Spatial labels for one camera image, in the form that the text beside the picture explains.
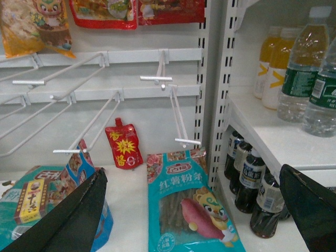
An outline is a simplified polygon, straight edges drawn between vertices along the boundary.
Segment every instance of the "white metal shelf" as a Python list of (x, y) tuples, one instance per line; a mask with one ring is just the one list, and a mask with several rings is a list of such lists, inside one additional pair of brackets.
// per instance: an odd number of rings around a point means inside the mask
[(251, 89), (231, 89), (226, 100), (224, 130), (231, 125), (254, 146), (274, 176), (289, 164), (324, 186), (336, 183), (336, 137), (319, 138), (277, 117), (266, 109)]
[(214, 192), (229, 212), (246, 252), (309, 251), (292, 217), (278, 222), (276, 233), (272, 238), (263, 239), (256, 236), (249, 225), (251, 214), (242, 213), (236, 208), (236, 195), (230, 191), (229, 183), (224, 171), (219, 170)]

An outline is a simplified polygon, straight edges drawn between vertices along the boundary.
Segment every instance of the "yellow drink bottle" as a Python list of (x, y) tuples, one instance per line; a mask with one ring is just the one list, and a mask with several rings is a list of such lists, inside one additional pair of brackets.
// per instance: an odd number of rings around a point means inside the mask
[(274, 45), (280, 40), (281, 28), (281, 26), (269, 27), (267, 38), (264, 40), (261, 46), (259, 66), (257, 69), (257, 76), (253, 90), (254, 96), (258, 99), (261, 99), (263, 95), (262, 92), (264, 90), (268, 65), (271, 60), (271, 53)]
[(276, 110), (278, 107), (278, 96), (284, 84), (290, 51), (300, 31), (300, 28), (283, 28), (280, 34), (281, 40), (272, 50), (261, 99), (262, 105), (266, 108)]

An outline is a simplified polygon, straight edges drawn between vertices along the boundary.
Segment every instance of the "dark soy sauce bottle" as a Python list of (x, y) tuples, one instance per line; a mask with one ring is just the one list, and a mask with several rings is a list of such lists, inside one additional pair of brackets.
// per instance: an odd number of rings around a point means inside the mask
[(243, 140), (244, 138), (237, 131), (232, 132), (230, 135), (224, 168), (224, 175), (228, 180), (231, 179), (232, 172), (235, 169), (233, 165), (236, 158), (237, 147)]
[(252, 213), (265, 167), (265, 163), (257, 150), (252, 148), (251, 154), (247, 155), (240, 173), (239, 190), (235, 199), (235, 205), (241, 212)]
[(279, 217), (279, 220), (285, 220), (285, 219), (288, 219), (290, 217), (290, 212), (288, 211), (288, 208), (286, 206), (286, 204), (283, 206), (283, 209), (280, 213), (280, 217)]
[(233, 194), (238, 193), (238, 190), (239, 190), (239, 176), (240, 176), (240, 173), (243, 169), (246, 157), (247, 157), (248, 154), (251, 153), (251, 150), (252, 150), (252, 145), (249, 144), (245, 139), (237, 147), (236, 158), (235, 158), (235, 162), (233, 164), (235, 169), (232, 172), (231, 180), (230, 180), (230, 191)]
[(261, 179), (256, 202), (250, 227), (255, 235), (261, 238), (270, 238), (276, 232), (285, 201), (279, 184), (269, 171), (265, 172)]

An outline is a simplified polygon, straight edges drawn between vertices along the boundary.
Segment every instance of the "red pouch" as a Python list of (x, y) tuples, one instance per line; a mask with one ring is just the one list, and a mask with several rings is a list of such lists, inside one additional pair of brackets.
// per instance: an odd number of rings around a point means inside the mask
[(205, 0), (139, 0), (139, 25), (204, 22)]
[(124, 170), (133, 169), (143, 163), (137, 132), (132, 124), (122, 125), (121, 118), (115, 121), (116, 127), (105, 128), (115, 165)]
[(70, 0), (76, 25), (93, 29), (136, 29), (135, 0)]

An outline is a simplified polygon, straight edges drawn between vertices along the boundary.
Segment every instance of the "snack box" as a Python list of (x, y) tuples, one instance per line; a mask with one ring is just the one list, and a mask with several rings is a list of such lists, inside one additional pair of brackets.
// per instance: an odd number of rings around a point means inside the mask
[(45, 179), (32, 180), (24, 184), (14, 214), (17, 224), (36, 221), (47, 214), (48, 185)]

